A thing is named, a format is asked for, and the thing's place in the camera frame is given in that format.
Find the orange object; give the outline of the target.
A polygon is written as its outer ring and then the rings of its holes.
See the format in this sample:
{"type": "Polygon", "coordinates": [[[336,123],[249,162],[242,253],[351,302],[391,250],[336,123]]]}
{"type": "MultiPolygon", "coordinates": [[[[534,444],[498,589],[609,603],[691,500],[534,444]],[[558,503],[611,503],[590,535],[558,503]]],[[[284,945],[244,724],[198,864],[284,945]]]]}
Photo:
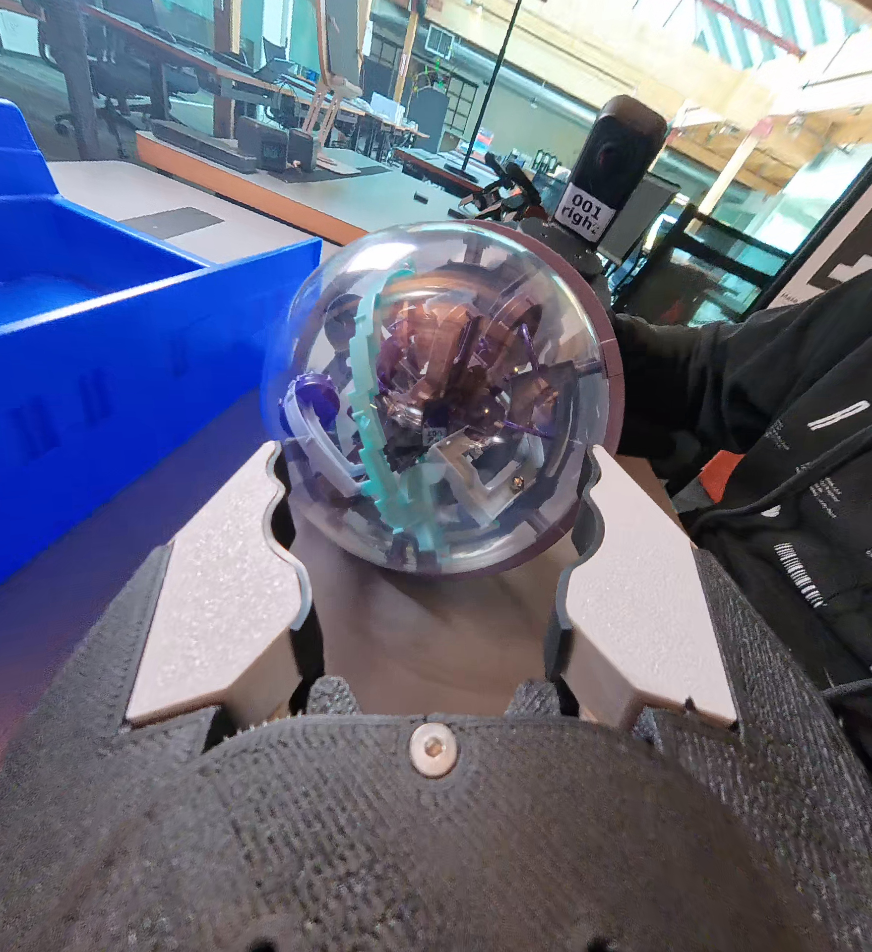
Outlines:
{"type": "Polygon", "coordinates": [[[713,504],[723,500],[728,481],[743,458],[743,454],[721,450],[704,465],[699,483],[713,504]]]}

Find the black mesh office chair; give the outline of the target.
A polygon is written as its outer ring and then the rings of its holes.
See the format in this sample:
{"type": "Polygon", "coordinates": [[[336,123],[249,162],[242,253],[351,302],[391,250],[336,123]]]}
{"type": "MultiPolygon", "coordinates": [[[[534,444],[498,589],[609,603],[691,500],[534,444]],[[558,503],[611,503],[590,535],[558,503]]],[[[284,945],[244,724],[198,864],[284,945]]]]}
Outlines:
{"type": "Polygon", "coordinates": [[[739,325],[790,257],[688,204],[643,246],[612,308],[655,326],[739,325]]]}

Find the clear maze ball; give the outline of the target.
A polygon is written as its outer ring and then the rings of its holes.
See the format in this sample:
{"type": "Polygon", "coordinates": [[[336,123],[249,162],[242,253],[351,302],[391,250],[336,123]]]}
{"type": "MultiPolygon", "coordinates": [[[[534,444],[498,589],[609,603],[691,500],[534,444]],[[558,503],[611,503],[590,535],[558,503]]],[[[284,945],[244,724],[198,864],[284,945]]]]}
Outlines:
{"type": "Polygon", "coordinates": [[[291,498],[338,548],[421,577],[494,575],[571,530],[616,452],[622,359],[590,283],[505,226],[375,232],[267,333],[262,415],[291,498]]]}

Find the large framed marker sign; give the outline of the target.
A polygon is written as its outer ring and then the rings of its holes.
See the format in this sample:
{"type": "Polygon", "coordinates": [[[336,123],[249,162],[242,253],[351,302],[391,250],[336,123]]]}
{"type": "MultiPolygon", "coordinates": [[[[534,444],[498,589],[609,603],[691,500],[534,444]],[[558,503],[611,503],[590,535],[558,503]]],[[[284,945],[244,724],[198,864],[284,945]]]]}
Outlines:
{"type": "Polygon", "coordinates": [[[808,301],[872,269],[872,158],[750,311],[808,301]]]}

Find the grey screen on stand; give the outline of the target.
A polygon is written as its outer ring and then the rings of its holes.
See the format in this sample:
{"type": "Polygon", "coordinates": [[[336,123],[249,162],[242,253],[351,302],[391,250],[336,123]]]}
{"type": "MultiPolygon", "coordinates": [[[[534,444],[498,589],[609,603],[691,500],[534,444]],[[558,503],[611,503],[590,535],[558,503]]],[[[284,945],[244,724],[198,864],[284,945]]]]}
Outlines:
{"type": "Polygon", "coordinates": [[[646,173],[600,240],[598,254],[620,266],[641,246],[652,225],[679,193],[679,184],[646,173]]]}

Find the person's black printed hoodie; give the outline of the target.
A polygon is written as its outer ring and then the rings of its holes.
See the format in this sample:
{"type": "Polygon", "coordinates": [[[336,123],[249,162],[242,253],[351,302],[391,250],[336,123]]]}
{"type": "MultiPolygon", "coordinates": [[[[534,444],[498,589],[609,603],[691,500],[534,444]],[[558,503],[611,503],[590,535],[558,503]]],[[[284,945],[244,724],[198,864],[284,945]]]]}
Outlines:
{"type": "Polygon", "coordinates": [[[872,766],[872,269],[800,304],[802,391],[691,536],[759,561],[764,613],[872,766]]]}

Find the blue plastic bin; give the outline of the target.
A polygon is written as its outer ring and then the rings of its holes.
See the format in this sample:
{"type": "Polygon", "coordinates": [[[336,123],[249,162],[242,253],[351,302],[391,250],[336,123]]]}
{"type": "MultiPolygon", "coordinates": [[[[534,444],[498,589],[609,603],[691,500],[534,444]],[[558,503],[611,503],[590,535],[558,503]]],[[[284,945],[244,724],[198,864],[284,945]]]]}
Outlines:
{"type": "Polygon", "coordinates": [[[83,208],[0,99],[0,586],[259,386],[321,257],[212,264],[83,208]]]}

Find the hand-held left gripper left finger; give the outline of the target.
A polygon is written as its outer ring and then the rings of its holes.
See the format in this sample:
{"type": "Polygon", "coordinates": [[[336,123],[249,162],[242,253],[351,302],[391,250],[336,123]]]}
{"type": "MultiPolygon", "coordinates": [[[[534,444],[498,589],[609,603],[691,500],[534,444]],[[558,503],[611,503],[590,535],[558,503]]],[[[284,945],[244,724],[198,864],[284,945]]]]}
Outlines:
{"type": "Polygon", "coordinates": [[[126,721],[223,708],[238,728],[287,716],[312,678],[311,579],[283,448],[269,441],[170,542],[126,721]]]}

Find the person's right forearm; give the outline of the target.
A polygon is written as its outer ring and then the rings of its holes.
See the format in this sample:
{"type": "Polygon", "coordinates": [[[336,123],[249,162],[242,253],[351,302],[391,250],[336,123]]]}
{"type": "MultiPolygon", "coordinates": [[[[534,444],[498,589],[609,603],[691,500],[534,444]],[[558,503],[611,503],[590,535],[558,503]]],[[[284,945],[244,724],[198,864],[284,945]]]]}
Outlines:
{"type": "Polygon", "coordinates": [[[619,452],[662,459],[679,433],[714,450],[752,448],[802,391],[802,304],[741,325],[656,326],[611,313],[623,362],[619,452]]]}

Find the flat black bar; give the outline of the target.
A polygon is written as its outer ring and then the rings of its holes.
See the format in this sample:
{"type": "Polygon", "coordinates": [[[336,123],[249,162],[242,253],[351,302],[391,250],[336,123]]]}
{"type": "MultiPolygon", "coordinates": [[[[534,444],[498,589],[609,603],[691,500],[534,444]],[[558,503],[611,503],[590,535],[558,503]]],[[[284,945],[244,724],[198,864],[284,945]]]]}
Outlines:
{"type": "Polygon", "coordinates": [[[168,120],[151,120],[153,137],[165,145],[188,152],[236,173],[251,174],[259,168],[254,155],[239,152],[225,140],[197,132],[168,120]]]}

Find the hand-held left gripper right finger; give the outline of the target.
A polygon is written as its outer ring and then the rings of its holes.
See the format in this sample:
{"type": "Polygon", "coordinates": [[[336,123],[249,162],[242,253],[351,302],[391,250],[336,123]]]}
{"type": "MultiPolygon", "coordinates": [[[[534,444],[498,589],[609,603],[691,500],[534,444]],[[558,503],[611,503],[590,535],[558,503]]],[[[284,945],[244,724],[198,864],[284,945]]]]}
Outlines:
{"type": "Polygon", "coordinates": [[[634,728],[645,708],[737,720],[695,547],[649,465],[631,474],[602,446],[586,456],[572,543],[548,636],[548,675],[582,720],[634,728]]]}

